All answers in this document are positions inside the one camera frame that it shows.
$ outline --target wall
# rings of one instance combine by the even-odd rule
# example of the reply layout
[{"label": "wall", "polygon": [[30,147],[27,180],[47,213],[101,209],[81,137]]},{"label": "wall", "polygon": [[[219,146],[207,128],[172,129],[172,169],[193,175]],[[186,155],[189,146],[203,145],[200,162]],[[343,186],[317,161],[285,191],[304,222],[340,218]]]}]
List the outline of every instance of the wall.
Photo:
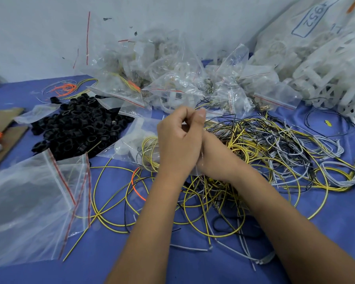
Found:
[{"label": "wall", "polygon": [[256,33],[294,1],[0,0],[0,76],[17,82],[74,75],[89,11],[119,40],[158,25],[177,28],[207,58],[239,42],[253,47]]}]

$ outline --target brown cardboard piece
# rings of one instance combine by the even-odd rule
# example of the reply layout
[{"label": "brown cardboard piece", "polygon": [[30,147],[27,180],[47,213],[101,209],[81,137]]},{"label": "brown cardboard piece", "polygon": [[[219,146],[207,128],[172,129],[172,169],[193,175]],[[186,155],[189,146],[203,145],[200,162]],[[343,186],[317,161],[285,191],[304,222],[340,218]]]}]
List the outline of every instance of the brown cardboard piece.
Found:
[{"label": "brown cardboard piece", "polygon": [[19,141],[22,135],[28,130],[27,126],[15,126],[8,128],[13,122],[13,118],[21,114],[23,111],[24,109],[20,107],[0,110],[0,132],[3,133],[3,137],[0,141],[0,144],[3,146],[3,150],[0,151],[0,162]]}]

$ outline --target hand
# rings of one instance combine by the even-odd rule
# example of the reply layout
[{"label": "hand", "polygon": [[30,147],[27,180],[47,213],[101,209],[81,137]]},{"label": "hand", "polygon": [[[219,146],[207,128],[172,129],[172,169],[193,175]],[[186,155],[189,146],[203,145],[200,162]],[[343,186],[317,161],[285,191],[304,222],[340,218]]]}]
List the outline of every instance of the hand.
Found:
[{"label": "hand", "polygon": [[159,174],[177,175],[179,181],[188,177],[200,156],[205,114],[205,109],[180,106],[158,124]]},{"label": "hand", "polygon": [[246,164],[225,146],[214,134],[204,131],[203,157],[198,162],[199,170],[215,180],[233,183],[240,166]]}]

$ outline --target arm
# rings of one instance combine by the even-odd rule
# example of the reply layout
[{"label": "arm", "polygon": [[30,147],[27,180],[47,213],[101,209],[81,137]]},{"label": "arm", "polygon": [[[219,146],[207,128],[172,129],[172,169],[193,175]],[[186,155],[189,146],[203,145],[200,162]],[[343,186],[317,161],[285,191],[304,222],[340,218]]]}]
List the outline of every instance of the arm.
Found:
[{"label": "arm", "polygon": [[199,158],[204,121],[205,110],[180,107],[158,124],[159,172],[107,284],[165,282],[176,203]]},{"label": "arm", "polygon": [[237,189],[293,283],[355,283],[353,258],[213,134],[205,132],[203,141],[203,172]]}]

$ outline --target person's right hand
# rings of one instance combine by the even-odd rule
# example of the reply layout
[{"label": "person's right hand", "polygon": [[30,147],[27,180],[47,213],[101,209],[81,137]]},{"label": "person's right hand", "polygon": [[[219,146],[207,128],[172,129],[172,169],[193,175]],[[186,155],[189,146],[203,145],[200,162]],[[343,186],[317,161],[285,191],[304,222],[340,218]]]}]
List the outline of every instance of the person's right hand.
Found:
[{"label": "person's right hand", "polygon": [[240,166],[245,164],[214,134],[204,131],[203,157],[199,159],[199,169],[208,177],[232,183],[237,179]]}]

